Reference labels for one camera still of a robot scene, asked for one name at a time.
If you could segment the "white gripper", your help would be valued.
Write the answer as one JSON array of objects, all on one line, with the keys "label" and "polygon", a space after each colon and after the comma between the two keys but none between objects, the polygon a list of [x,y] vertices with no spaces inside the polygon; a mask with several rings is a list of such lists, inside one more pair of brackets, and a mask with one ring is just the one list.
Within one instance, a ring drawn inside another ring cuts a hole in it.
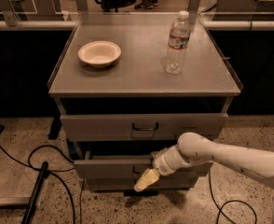
[{"label": "white gripper", "polygon": [[176,146],[164,148],[154,156],[154,169],[146,169],[135,184],[134,189],[141,192],[156,183],[159,180],[159,175],[171,175],[186,166],[187,162]]}]

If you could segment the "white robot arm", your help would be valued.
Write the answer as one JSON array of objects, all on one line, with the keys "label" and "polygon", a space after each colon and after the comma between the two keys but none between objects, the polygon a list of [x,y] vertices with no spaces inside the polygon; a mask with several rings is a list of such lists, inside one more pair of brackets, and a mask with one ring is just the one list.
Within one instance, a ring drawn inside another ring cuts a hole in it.
[{"label": "white robot arm", "polygon": [[134,189],[143,191],[156,183],[161,175],[171,175],[179,169],[208,161],[217,162],[274,189],[274,152],[220,144],[197,133],[183,133],[176,145],[156,152],[152,167],[144,171]]}]

